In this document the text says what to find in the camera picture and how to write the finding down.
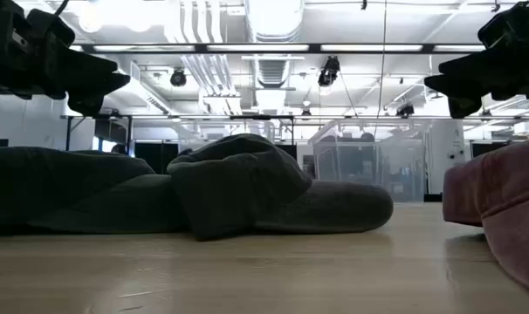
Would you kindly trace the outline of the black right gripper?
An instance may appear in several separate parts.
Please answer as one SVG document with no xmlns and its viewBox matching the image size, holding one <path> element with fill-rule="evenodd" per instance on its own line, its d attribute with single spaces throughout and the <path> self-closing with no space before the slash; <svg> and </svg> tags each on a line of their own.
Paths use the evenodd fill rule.
<svg viewBox="0 0 529 314">
<path fill-rule="evenodd" d="M 482 98 L 524 95 L 529 99 L 529 0 L 492 17 L 477 33 L 486 50 L 441 63 L 440 75 L 429 76 L 424 84 L 447 97 L 452 119 L 463 119 L 482 107 Z M 445 74 L 473 72 L 495 74 L 482 77 L 454 77 Z"/>
</svg>

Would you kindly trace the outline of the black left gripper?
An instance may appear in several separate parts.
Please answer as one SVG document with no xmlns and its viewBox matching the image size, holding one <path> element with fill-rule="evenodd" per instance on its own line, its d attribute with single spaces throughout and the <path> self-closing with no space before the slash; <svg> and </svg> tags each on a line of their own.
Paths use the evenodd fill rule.
<svg viewBox="0 0 529 314">
<path fill-rule="evenodd" d="M 0 94 L 21 99 L 69 96 L 67 105 L 83 116 L 96 116 L 107 94 L 130 82 L 117 65 L 70 49 L 75 34 L 59 13 L 0 0 Z"/>
</svg>

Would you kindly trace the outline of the white LED light strip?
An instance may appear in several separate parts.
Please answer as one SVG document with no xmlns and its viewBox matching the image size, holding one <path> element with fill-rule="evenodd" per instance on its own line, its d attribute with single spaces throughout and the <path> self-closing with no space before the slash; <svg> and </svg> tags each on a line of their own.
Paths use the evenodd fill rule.
<svg viewBox="0 0 529 314">
<path fill-rule="evenodd" d="M 193 45 L 95 45 L 95 51 L 99 52 L 166 52 L 166 51 L 195 51 Z"/>
<path fill-rule="evenodd" d="M 307 44 L 210 44 L 207 46 L 207 51 L 264 51 L 264 52 L 294 52 L 294 51 L 308 51 Z"/>
<path fill-rule="evenodd" d="M 423 48 L 421 44 L 323 44 L 320 49 L 329 52 L 402 52 L 402 51 L 420 51 Z"/>
<path fill-rule="evenodd" d="M 483 51 L 485 47 L 478 44 L 438 44 L 434 46 L 433 51 L 441 53 L 473 53 Z"/>
</svg>

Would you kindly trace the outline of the white pillar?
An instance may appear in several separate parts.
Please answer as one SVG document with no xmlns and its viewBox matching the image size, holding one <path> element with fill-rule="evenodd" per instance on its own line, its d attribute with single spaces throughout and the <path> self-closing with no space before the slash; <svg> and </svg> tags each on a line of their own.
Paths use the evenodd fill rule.
<svg viewBox="0 0 529 314">
<path fill-rule="evenodd" d="M 466 162 L 464 124 L 457 119 L 434 119 L 427 138 L 427 181 L 432 195 L 443 192 L 445 172 Z"/>
</svg>

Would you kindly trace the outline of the black partition panel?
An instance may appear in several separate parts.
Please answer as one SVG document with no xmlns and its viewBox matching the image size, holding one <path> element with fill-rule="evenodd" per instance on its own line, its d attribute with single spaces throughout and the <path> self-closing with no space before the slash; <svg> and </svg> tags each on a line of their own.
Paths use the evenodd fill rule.
<svg viewBox="0 0 529 314">
<path fill-rule="evenodd" d="M 161 141 L 136 142 L 134 155 L 147 162 L 157 174 L 165 174 L 168 164 L 178 155 L 178 145 Z"/>
</svg>

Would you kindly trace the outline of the dark grey baseball cap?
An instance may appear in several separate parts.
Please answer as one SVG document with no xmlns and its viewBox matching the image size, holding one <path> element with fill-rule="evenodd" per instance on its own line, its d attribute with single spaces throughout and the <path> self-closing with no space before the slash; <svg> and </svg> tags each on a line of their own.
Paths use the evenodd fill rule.
<svg viewBox="0 0 529 314">
<path fill-rule="evenodd" d="M 97 151 L 0 147 L 0 235 L 187 229 L 170 176 L 142 159 Z"/>
<path fill-rule="evenodd" d="M 200 240 L 251 230 L 360 233 L 383 226 L 394 211 L 386 189 L 316 180 L 290 154 L 255 134 L 229 136 L 183 154 L 167 171 Z"/>
</svg>

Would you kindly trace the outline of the clear plastic enclosure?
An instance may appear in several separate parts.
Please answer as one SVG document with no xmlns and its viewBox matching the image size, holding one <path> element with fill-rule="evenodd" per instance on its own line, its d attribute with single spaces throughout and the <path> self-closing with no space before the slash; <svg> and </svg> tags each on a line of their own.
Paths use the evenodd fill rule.
<svg viewBox="0 0 529 314">
<path fill-rule="evenodd" d="M 337 119 L 310 140 L 316 178 L 385 188 L 396 202 L 426 193 L 426 133 L 414 119 Z"/>
</svg>

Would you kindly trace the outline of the round silver ventilation duct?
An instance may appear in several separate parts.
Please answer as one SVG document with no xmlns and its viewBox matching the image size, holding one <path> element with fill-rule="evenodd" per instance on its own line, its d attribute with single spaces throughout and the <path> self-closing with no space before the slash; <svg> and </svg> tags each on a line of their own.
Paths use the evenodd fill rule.
<svg viewBox="0 0 529 314">
<path fill-rule="evenodd" d="M 252 42 L 299 40 L 305 0 L 244 0 L 246 28 Z"/>
</svg>

